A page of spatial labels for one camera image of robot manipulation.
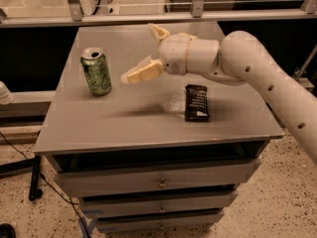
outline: can top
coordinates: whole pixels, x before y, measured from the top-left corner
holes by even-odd
[[[100,48],[87,48],[85,49],[81,57],[86,60],[96,60],[102,56],[102,50]]]

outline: desk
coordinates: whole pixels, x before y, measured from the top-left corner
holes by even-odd
[[[217,23],[162,25],[221,41]],[[113,89],[93,97],[79,63],[102,48]],[[158,44],[146,25],[80,28],[35,146],[78,197],[100,232],[214,223],[260,165],[259,154],[282,131],[249,85],[228,86],[198,75],[165,74],[124,85],[120,75]],[[185,86],[208,87],[211,119],[184,121]]]

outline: soda can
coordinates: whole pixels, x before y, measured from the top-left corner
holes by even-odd
[[[111,80],[106,56],[99,48],[87,48],[81,54],[81,64],[90,93],[103,96],[111,91]]]

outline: white robotic arm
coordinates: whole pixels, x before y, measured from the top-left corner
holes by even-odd
[[[144,59],[124,73],[124,83],[137,83],[170,74],[187,73],[222,83],[249,83],[269,104],[277,117],[317,165],[317,100],[287,75],[265,47],[246,32],[233,32],[219,45],[188,34],[169,35],[152,26],[157,39],[159,59]]]

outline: speckled floor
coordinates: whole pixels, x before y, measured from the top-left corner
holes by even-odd
[[[239,196],[224,210],[219,223],[111,235],[94,229],[92,237],[315,238],[317,169],[293,137],[284,132],[283,139],[268,144],[261,155],[263,164],[248,183],[238,188]],[[16,148],[30,158],[33,146],[24,144]],[[2,144],[0,150],[0,164],[23,160],[8,145]],[[46,160],[42,163],[42,173],[58,189],[53,182],[53,168]],[[18,238],[83,237],[71,205],[44,181],[40,181],[43,197],[34,202],[28,200],[30,177],[31,174],[24,174],[0,179],[0,223],[11,223]]]

